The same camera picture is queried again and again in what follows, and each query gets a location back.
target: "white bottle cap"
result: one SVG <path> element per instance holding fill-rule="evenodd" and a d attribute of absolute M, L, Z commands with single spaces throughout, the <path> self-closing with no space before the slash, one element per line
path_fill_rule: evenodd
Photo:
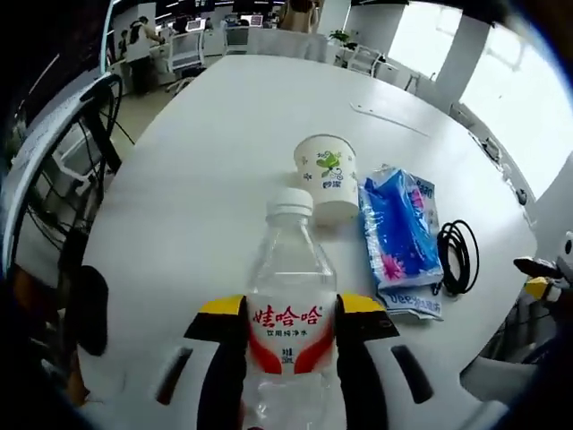
<path fill-rule="evenodd" d="M 280 213 L 298 213 L 306 217 L 312 216 L 312 196 L 299 188 L 285 188 L 275 200 L 267 205 L 267 216 Z"/>

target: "table surface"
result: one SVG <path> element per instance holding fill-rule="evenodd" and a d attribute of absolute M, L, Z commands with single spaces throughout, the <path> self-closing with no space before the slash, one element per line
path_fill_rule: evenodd
<path fill-rule="evenodd" d="M 272 92 L 260 98 L 258 88 Z M 357 113 L 351 103 L 430 137 Z M 398 328 L 438 351 L 452 372 L 475 358 L 525 281 L 512 260 L 535 254 L 536 242 L 501 173 L 467 130 L 359 73 L 292 58 L 229 56 L 150 124 L 95 220 L 84 264 L 109 286 L 108 346 L 102 357 L 80 352 L 90 390 L 116 390 L 127 357 L 183 336 L 206 301 L 246 291 L 266 201 L 295 184 L 293 150 L 316 133 L 348 139 L 362 176 L 388 163 L 432 181 L 440 222 L 464 219 L 472 227 L 481 258 L 474 289 L 459 300 L 443 298 L 444 322 Z M 319 240 L 337 270 L 338 291 L 372 296 L 358 222 Z"/>

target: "bright window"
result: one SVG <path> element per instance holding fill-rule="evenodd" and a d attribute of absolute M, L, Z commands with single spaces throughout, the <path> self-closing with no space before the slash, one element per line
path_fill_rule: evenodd
<path fill-rule="evenodd" d="M 461 17 L 459 9 L 411 2 L 404 9 L 388 56 L 435 80 Z"/>
<path fill-rule="evenodd" d="M 573 112 L 552 65 L 497 26 L 460 101 L 488 126 L 539 198 L 573 151 Z"/>

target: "plastic bottle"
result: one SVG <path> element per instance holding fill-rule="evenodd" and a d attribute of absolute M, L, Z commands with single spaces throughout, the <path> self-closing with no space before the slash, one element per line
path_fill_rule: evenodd
<path fill-rule="evenodd" d="M 321 428 L 333 374 L 336 273 L 308 229 L 312 197 L 287 188 L 268 206 L 252 269 L 246 427 Z"/>

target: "white paper cup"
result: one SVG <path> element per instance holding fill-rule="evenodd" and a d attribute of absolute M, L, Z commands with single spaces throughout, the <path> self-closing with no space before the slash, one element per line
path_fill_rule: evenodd
<path fill-rule="evenodd" d="M 356 154 L 349 142 L 331 134 L 307 137 L 295 149 L 295 163 L 301 187 L 314 199 L 318 224 L 358 215 Z"/>

